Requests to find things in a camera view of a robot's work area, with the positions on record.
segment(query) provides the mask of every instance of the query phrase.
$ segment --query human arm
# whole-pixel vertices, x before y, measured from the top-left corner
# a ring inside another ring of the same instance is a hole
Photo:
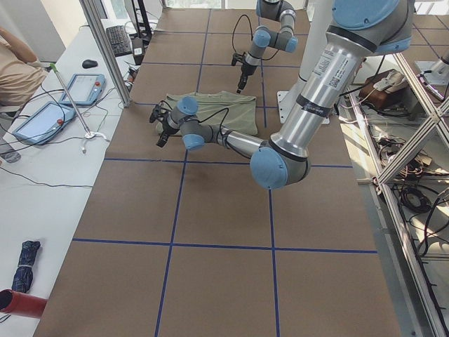
[[[8,42],[10,50],[17,56],[17,58],[25,63],[36,62],[37,56],[26,43],[8,32],[3,27],[0,27],[0,36]]]

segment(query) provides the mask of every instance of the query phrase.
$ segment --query white table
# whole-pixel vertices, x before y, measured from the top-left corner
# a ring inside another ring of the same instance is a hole
[[[116,25],[117,21],[106,20],[103,23],[105,27],[109,27]],[[97,60],[98,67],[83,69],[81,63],[85,59]],[[132,55],[121,56],[117,58],[117,62],[123,75],[128,70],[126,62],[134,63]],[[76,38],[58,60],[57,67],[66,83],[74,73],[104,74],[106,87],[102,97],[114,87],[89,27],[80,29]],[[53,72],[48,75],[43,87],[47,91],[61,88]],[[60,94],[53,96],[57,100]],[[31,115],[48,101],[51,101],[51,98],[43,95],[28,104],[21,114]],[[109,111],[100,132],[111,139],[122,111],[116,90],[113,90],[99,106]],[[96,131],[104,115],[105,111],[94,107],[91,115],[86,117],[86,123],[93,131]],[[10,131],[24,121],[25,119],[17,119]],[[83,137],[84,134],[81,122],[75,119],[52,141]],[[15,149],[25,146],[21,143],[13,143],[16,139],[12,135],[6,135],[5,139],[12,143]],[[20,161],[14,164],[3,162],[1,167],[40,183],[93,185],[109,143],[102,138],[89,140],[86,146],[87,153],[82,154],[81,142],[80,139],[74,139],[60,144],[30,147],[20,151],[22,155]],[[11,288],[21,243],[27,240],[39,240],[42,247],[33,268],[34,281],[30,294],[42,298],[49,297],[90,193],[90,188],[34,185],[21,177],[0,170],[0,256],[2,257],[0,259],[0,289]],[[38,323],[37,319],[11,316],[0,324],[0,336],[32,336]]]

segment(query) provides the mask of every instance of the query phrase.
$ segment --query person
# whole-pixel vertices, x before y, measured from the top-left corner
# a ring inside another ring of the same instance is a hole
[[[46,72],[28,65],[36,54],[19,38],[0,27],[0,105],[23,105],[46,77]]]

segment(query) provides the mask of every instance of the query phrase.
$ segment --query blue joint cap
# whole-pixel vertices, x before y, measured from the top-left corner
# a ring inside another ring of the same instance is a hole
[[[257,5],[255,5],[255,13],[257,16],[261,16],[262,10],[260,9],[261,0],[257,0]]]
[[[297,43],[298,43],[298,40],[296,37],[292,37],[290,40],[288,40],[287,46],[286,46],[286,52],[293,53],[296,50]]]
[[[271,35],[266,30],[258,29],[254,33],[253,42],[257,47],[265,48],[268,47],[271,39]]]
[[[190,96],[181,98],[176,106],[183,114],[193,115],[198,112],[198,102]]]
[[[263,188],[275,190],[287,184],[287,165],[281,155],[270,147],[261,147],[250,161],[254,180]]]
[[[204,138],[193,133],[182,137],[184,146],[190,151],[199,150],[204,146]]]
[[[409,37],[404,40],[391,42],[390,44],[384,44],[384,45],[379,46],[379,48],[377,48],[374,55],[386,55],[386,54],[392,54],[392,53],[400,53],[401,51],[404,51],[405,49],[410,47],[411,43],[412,43],[412,38]]]
[[[333,18],[341,28],[366,29],[385,20],[398,4],[399,0],[335,0]]]

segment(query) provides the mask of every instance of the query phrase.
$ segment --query red cylinder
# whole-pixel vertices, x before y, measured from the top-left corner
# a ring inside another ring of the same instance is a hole
[[[17,316],[41,318],[47,304],[44,298],[14,290],[0,291],[0,312]]]

